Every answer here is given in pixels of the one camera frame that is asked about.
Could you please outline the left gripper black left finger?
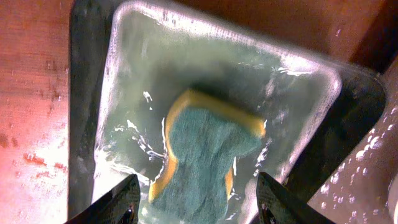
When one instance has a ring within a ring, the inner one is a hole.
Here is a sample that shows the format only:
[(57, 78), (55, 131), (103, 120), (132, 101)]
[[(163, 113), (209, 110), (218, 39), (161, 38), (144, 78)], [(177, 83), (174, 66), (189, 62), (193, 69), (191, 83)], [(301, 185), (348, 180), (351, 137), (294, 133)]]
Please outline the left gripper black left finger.
[(131, 174), (65, 224), (137, 224), (140, 199), (139, 180)]

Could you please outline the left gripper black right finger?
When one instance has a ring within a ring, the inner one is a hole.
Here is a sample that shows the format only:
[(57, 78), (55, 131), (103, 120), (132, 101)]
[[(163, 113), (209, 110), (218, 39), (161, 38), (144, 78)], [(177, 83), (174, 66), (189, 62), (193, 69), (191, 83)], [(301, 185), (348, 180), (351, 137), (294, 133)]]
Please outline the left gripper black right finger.
[(258, 223), (335, 224), (298, 199), (266, 172), (258, 175), (256, 198)]

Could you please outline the green yellow sponge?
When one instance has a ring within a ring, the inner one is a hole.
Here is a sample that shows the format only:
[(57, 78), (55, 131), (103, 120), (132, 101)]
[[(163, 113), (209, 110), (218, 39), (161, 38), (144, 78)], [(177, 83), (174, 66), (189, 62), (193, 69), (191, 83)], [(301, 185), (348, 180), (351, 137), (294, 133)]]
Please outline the green yellow sponge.
[(262, 144), (264, 121), (200, 91), (187, 90), (165, 119), (167, 157), (148, 201), (186, 223), (217, 223), (228, 210), (233, 162)]

